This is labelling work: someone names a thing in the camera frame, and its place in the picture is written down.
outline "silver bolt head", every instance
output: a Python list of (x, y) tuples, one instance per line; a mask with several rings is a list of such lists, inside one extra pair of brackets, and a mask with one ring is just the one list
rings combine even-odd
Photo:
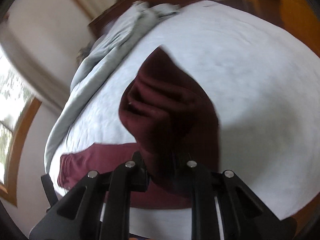
[(227, 178), (232, 178), (235, 174), (233, 171), (230, 171), (230, 170), (227, 170), (224, 172), (224, 175), (227, 177)]
[(97, 177), (97, 175), (98, 175), (97, 171), (89, 171), (88, 172), (88, 177), (91, 178), (91, 179)]
[(133, 168), (136, 165), (136, 163), (134, 161), (128, 161), (125, 163), (125, 166), (127, 168)]
[(190, 168), (194, 168), (197, 166), (197, 163), (195, 161), (188, 161), (187, 166)]

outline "maroon towel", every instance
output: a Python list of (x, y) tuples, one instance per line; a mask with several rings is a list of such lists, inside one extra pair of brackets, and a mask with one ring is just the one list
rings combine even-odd
[(189, 200), (168, 191), (174, 192), (174, 156), (218, 170), (218, 119), (204, 90), (157, 48), (125, 90), (119, 116), (137, 144), (107, 145), (100, 150), (94, 144), (91, 150), (63, 155), (58, 184), (72, 187), (89, 170), (114, 170), (138, 149), (156, 185), (151, 184), (146, 193), (133, 193), (131, 205), (149, 209), (190, 206)]
[(171, 190), (173, 155), (218, 169), (218, 118), (199, 84), (157, 48), (125, 90), (122, 124), (135, 137), (153, 181)]
[[(62, 155), (58, 185), (70, 189), (91, 170), (99, 173), (113, 171), (121, 163), (130, 160), (137, 150), (136, 143), (120, 145), (95, 143), (82, 152)], [(190, 207), (191, 202), (188, 198), (164, 191), (151, 181), (147, 192), (131, 193), (131, 206), (147, 209), (181, 209)]]

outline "wooden window frame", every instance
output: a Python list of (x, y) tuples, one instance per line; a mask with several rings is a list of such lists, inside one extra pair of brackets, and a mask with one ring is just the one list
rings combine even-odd
[(32, 121), (41, 101), (32, 98), (24, 107), (12, 134), (10, 150), (6, 159), (4, 183), (0, 183), (0, 197), (17, 206), (17, 180), (20, 157)]

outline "black strap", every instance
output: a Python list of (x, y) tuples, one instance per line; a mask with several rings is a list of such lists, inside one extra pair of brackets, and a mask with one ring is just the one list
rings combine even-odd
[(59, 200), (56, 195), (56, 192), (54, 191), (53, 183), (51, 181), (49, 174), (45, 174), (45, 175), (41, 176), (41, 182), (42, 182), (44, 192), (45, 192), (47, 199), (49, 201), (49, 204), (51, 207), (53, 207), (53, 205), (55, 203), (57, 203)]

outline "white bedsheet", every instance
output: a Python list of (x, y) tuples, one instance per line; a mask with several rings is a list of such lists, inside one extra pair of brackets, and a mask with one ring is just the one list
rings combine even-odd
[[(221, 171), (235, 171), (280, 219), (320, 191), (320, 59), (281, 28), (202, 1), (148, 33), (92, 97), (53, 157), (49, 174), (58, 193), (67, 192), (57, 185), (63, 153), (94, 142), (135, 141), (119, 120), (119, 102), (159, 45), (215, 105)], [(190, 214), (132, 209), (130, 230), (154, 239), (189, 239)]]

